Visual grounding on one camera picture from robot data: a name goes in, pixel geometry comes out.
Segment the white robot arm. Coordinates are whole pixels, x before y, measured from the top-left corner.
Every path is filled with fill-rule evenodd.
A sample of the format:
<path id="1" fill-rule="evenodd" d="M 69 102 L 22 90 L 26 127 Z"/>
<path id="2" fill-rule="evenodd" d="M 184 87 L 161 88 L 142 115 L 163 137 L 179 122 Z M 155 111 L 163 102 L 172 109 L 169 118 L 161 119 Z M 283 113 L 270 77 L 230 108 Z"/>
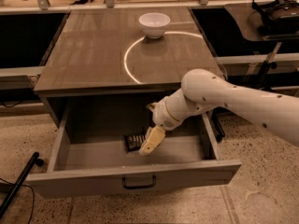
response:
<path id="1" fill-rule="evenodd" d="M 184 75 L 180 88 L 149 105 L 154 126 L 147 130 L 139 154 L 149 155 L 172 131 L 192 116 L 223 107 L 270 133 L 299 146 L 299 99 L 233 85 L 204 69 Z"/>

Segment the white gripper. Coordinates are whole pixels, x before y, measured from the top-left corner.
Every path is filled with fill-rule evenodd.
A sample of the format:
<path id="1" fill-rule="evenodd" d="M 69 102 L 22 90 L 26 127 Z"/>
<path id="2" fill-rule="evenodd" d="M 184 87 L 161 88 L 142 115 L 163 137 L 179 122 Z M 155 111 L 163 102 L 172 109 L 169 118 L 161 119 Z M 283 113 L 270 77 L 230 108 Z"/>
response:
<path id="1" fill-rule="evenodd" d="M 141 156 L 149 155 L 163 142 L 165 138 L 165 131 L 172 131 L 181 124 L 181 121 L 173 118 L 168 111 L 166 97 L 164 97 L 158 103 L 154 102 L 146 105 L 146 108 L 152 112 L 152 120 L 157 126 L 148 128 L 145 135 L 145 140 L 139 149 L 139 154 Z"/>

